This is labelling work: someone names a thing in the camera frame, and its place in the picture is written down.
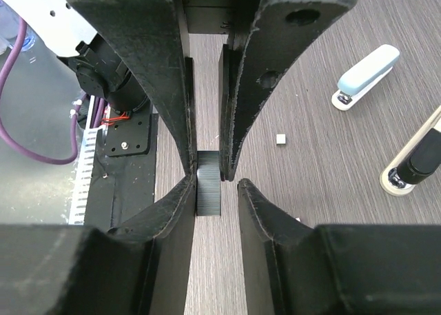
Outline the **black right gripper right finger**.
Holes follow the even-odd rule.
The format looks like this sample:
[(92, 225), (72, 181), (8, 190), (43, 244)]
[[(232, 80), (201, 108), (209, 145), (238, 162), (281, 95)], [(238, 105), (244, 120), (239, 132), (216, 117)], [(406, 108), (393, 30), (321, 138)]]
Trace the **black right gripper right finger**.
[(250, 314), (439, 314), (440, 227), (308, 227), (238, 183)]

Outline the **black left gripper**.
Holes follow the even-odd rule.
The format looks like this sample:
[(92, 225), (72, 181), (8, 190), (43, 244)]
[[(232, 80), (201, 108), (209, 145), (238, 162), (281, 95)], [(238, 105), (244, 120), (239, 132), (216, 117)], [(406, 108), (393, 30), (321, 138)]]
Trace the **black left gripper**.
[(234, 180), (244, 140), (280, 80), (357, 1), (67, 0), (147, 92), (175, 140), (186, 174), (196, 171), (197, 152), (188, 31), (229, 34), (219, 59), (224, 181)]

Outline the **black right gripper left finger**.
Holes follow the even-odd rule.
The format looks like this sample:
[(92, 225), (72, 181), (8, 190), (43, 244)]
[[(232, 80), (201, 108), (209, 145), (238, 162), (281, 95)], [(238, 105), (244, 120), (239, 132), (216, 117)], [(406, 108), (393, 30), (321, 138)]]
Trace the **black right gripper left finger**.
[(1, 226), (2, 314), (182, 314), (196, 179), (108, 232)]

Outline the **beige and black stapler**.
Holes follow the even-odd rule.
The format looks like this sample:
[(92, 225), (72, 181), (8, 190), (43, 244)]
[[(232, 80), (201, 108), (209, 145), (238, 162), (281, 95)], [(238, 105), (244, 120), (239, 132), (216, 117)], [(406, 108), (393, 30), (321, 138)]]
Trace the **beige and black stapler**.
[(440, 108), (423, 123), (380, 174), (382, 189), (405, 196), (440, 167)]

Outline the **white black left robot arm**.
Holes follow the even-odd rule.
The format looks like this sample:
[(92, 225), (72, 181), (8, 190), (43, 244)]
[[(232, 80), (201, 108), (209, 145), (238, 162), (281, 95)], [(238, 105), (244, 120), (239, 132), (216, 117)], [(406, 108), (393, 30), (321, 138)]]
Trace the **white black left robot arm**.
[(196, 159), (191, 34), (225, 34), (219, 67), (220, 171), (236, 174), (244, 140), (280, 80), (358, 0), (3, 0), (88, 94), (119, 111), (145, 102)]

